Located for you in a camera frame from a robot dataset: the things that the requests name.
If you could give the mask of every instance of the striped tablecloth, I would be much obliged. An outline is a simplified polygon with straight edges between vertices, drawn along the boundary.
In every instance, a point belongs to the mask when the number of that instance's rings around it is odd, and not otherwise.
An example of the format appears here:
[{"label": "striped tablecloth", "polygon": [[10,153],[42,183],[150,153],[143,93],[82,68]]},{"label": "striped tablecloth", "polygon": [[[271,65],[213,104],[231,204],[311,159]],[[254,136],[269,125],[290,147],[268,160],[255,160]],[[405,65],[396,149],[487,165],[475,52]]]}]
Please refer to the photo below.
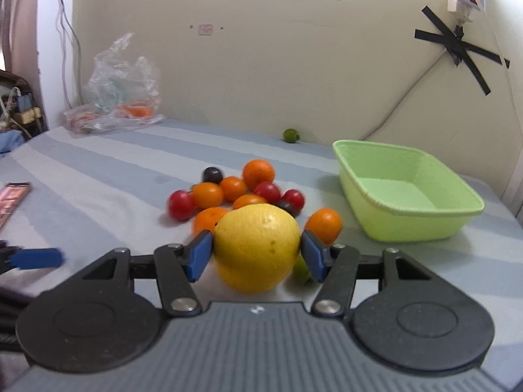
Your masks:
[{"label": "striped tablecloth", "polygon": [[[144,254],[166,243],[188,242],[190,223],[176,223],[165,214],[168,196],[199,182],[208,166],[217,166],[226,175],[240,175],[245,163],[255,158],[274,165],[276,183],[282,189],[304,192],[307,204],[297,219],[300,227],[315,210],[327,206],[344,220],[339,241],[367,254],[379,254],[386,247],[367,238],[358,226],[343,196],[329,147],[286,144],[175,121],[91,136],[59,127],[0,159],[0,183],[30,181],[33,185],[0,239],[26,248],[59,247],[67,261],[55,270],[11,271],[0,277],[0,283],[36,294],[112,248],[123,246]],[[496,336],[483,367],[500,383],[513,387],[523,377],[523,230],[486,184],[466,180],[485,199],[484,214],[450,239],[399,247],[489,310]],[[221,282],[212,265],[194,289],[203,302],[300,300],[310,304],[316,292],[283,282],[262,295],[241,295]],[[159,305],[152,281],[137,281],[136,290]],[[354,303],[376,290],[375,282],[358,282]],[[10,363],[4,358],[4,372]],[[25,366],[18,360],[10,367],[12,376]]]}]

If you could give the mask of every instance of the green plastic basin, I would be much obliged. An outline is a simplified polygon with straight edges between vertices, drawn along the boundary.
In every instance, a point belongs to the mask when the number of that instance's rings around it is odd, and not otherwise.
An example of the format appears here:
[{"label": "green plastic basin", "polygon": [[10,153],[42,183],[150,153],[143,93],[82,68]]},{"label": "green plastic basin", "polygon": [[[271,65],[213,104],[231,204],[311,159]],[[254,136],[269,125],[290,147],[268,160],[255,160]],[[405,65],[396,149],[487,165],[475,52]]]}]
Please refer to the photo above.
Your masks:
[{"label": "green plastic basin", "polygon": [[333,149],[345,196],[372,239],[443,239],[483,212],[483,199],[422,150],[356,140],[336,141]]}]

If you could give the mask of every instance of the black tape cross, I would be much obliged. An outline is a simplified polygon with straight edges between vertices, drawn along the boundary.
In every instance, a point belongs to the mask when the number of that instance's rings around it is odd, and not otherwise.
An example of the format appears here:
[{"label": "black tape cross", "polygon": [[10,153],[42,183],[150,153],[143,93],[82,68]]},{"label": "black tape cross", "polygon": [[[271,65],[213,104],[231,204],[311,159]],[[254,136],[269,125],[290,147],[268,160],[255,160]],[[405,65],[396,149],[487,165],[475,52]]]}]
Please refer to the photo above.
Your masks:
[{"label": "black tape cross", "polygon": [[[449,54],[452,56],[452,59],[454,60],[456,66],[463,61],[470,69],[470,72],[472,72],[472,74],[474,75],[474,78],[476,78],[476,80],[478,81],[485,95],[488,95],[491,92],[491,89],[488,87],[478,67],[475,65],[472,59],[470,59],[470,56],[467,54],[467,51],[480,54],[483,57],[495,61],[499,65],[501,65],[501,58],[493,52],[489,52],[488,50],[477,47],[474,44],[462,41],[461,39],[464,35],[463,28],[461,26],[457,26],[455,32],[453,33],[449,28],[447,28],[445,23],[443,23],[442,20],[438,16],[436,16],[432,10],[430,10],[428,6],[425,6],[422,12],[425,16],[428,17],[428,19],[434,24],[434,26],[440,30],[442,35],[420,31],[417,29],[414,33],[414,38],[444,45]],[[505,62],[508,68],[511,62],[507,59],[505,59]]]}]

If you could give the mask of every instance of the orange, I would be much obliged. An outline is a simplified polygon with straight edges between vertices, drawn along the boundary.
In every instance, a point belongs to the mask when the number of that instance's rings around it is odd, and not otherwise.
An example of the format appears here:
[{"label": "orange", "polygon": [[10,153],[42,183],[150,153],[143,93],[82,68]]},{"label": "orange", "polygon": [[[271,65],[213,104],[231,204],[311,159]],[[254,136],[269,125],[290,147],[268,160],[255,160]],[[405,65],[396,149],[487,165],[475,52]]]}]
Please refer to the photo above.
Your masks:
[{"label": "orange", "polygon": [[237,176],[224,178],[220,183],[220,187],[223,190],[226,200],[229,202],[233,202],[238,199],[238,197],[247,193],[247,186],[243,180],[240,180]]},{"label": "orange", "polygon": [[192,233],[193,237],[196,237],[203,230],[209,230],[212,233],[218,221],[224,216],[227,212],[231,212],[225,208],[207,208],[201,211],[193,220]]},{"label": "orange", "polygon": [[255,159],[243,167],[243,180],[249,190],[254,190],[258,184],[264,181],[273,182],[275,176],[273,166],[266,160]]},{"label": "orange", "polygon": [[342,231],[342,226],[338,212],[321,208],[309,217],[304,230],[312,230],[325,245],[332,245]]},{"label": "orange", "polygon": [[223,190],[214,183],[200,183],[193,187],[194,204],[200,209],[220,206],[223,202]]},{"label": "orange", "polygon": [[234,201],[232,209],[239,209],[247,205],[255,205],[256,203],[267,203],[267,201],[256,194],[244,194]]}]

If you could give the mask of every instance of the dark purple fruit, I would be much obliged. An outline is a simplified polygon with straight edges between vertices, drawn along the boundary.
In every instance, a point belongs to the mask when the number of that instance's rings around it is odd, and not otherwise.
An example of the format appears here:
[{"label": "dark purple fruit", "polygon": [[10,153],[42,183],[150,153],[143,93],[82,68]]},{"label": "dark purple fruit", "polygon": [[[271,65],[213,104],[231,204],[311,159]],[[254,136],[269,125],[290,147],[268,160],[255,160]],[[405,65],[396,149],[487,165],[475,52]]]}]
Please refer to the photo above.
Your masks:
[{"label": "dark purple fruit", "polygon": [[216,167],[205,168],[205,171],[203,171],[203,174],[201,175],[202,183],[220,184],[222,180],[223,180],[222,171],[220,171]]},{"label": "dark purple fruit", "polygon": [[279,207],[280,209],[283,209],[284,211],[290,213],[294,218],[296,218],[298,216],[298,214],[300,213],[299,210],[297,210],[294,205],[292,205],[291,202],[289,201],[286,201],[285,199],[282,199],[280,200],[277,204],[276,204],[277,207]]}]

